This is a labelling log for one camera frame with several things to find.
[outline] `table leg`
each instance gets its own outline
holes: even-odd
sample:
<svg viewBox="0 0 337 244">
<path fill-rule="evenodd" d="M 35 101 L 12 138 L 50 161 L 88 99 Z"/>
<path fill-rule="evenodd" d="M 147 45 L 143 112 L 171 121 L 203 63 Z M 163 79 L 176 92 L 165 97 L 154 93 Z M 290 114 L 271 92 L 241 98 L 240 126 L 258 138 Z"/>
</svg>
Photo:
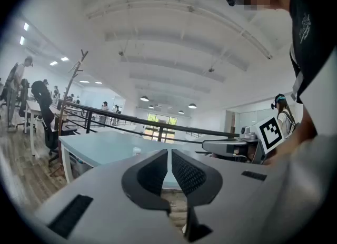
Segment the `table leg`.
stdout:
<svg viewBox="0 0 337 244">
<path fill-rule="evenodd" d="M 28 103 L 26 103 L 26 112 L 25 112 L 25 120 L 24 120 L 25 134 L 27 133 L 27 114 L 28 114 Z"/>
<path fill-rule="evenodd" d="M 34 114 L 33 114 L 33 112 L 31 112 L 31 128 L 29 130 L 30 130 L 30 134 L 31 134 L 32 155 L 35 156 L 36 150 L 35 150 L 35 147 L 34 147 L 34 129 L 33 129 L 33 126 L 34 126 Z"/>
<path fill-rule="evenodd" d="M 63 168 L 64 168 L 64 174 L 65 178 L 67 179 L 67 183 L 70 183 L 73 181 L 73 173 L 70 166 L 70 155 L 69 151 L 64 148 L 63 144 L 61 144 L 61 151 L 62 151 L 62 161 L 63 161 Z"/>
</svg>

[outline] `wooden floor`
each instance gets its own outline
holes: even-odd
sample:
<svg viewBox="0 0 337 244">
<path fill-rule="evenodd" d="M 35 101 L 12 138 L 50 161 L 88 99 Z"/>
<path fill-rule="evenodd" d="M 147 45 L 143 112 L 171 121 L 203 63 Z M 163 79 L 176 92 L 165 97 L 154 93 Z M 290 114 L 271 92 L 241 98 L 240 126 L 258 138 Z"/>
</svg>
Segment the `wooden floor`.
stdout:
<svg viewBox="0 0 337 244">
<path fill-rule="evenodd" d="M 7 132 L 6 106 L 0 109 L 0 171 L 7 192 L 12 201 L 21 208 L 34 212 L 52 194 L 67 185 L 61 171 L 50 177 L 57 168 L 48 167 L 49 149 L 44 144 L 44 132 L 40 122 L 34 135 L 37 156 L 32 156 L 29 133 L 22 133 L 19 126 L 15 133 Z M 22 123 L 23 118 L 15 110 L 13 123 Z M 179 191 L 162 192 L 162 197 L 170 202 L 170 215 L 174 225 L 181 229 L 186 223 L 186 197 Z"/>
</svg>

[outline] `gray pants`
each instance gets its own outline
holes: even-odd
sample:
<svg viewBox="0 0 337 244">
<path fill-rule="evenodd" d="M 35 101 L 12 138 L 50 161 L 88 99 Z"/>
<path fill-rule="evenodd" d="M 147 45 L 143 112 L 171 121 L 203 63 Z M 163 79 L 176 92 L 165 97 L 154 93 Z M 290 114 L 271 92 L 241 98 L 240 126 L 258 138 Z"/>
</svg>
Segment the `gray pants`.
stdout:
<svg viewBox="0 0 337 244">
<path fill-rule="evenodd" d="M 8 91 L 7 91 L 7 124 L 8 125 L 12 123 L 17 93 L 18 91 L 13 90 L 12 88 L 8 87 Z"/>
</svg>

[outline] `desk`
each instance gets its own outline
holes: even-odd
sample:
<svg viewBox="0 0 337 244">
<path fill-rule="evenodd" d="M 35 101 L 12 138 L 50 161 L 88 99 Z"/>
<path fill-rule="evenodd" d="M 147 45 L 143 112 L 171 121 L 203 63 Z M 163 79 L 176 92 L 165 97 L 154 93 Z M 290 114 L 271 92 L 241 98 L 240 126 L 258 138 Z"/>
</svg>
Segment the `desk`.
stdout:
<svg viewBox="0 0 337 244">
<path fill-rule="evenodd" d="M 52 111 L 52 113 L 54 115 L 60 115 L 60 111 L 58 109 L 56 109 L 53 106 L 49 106 L 49 109 Z M 31 150 L 32 150 L 32 155 L 36 155 L 36 150 L 34 147 L 34 131 L 33 131 L 33 125 L 34 125 L 34 115 L 41 115 L 41 109 L 40 109 L 40 105 L 38 104 L 38 102 L 35 101 L 29 101 L 27 100 L 26 103 L 26 112 L 25 112 L 25 133 L 27 133 L 27 114 L 28 114 L 28 110 L 31 112 L 31 128 L 30 128 L 30 137 L 31 137 Z"/>
<path fill-rule="evenodd" d="M 180 189 L 171 172 L 171 149 L 193 151 L 191 146 L 187 144 L 163 143 L 114 131 L 62 136 L 59 137 L 59 140 L 62 143 L 62 161 L 68 183 L 73 180 L 69 153 L 88 165 L 96 167 L 132 157 L 133 148 L 138 147 L 142 150 L 140 155 L 154 150 L 167 149 L 167 175 L 164 179 L 163 188 Z"/>
</svg>

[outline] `shirt logo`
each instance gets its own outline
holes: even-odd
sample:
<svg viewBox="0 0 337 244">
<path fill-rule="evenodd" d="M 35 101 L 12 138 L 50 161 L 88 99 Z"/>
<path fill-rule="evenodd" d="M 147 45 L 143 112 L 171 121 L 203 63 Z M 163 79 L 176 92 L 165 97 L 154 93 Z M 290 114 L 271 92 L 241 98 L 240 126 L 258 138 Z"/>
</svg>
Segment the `shirt logo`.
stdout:
<svg viewBox="0 0 337 244">
<path fill-rule="evenodd" d="M 300 29 L 300 39 L 301 39 L 300 43 L 302 43 L 303 40 L 305 40 L 306 37 L 308 36 L 310 32 L 310 25 L 311 25 L 311 21 L 310 21 L 309 15 L 304 13 L 304 17 L 302 19 L 302 28 Z"/>
</svg>

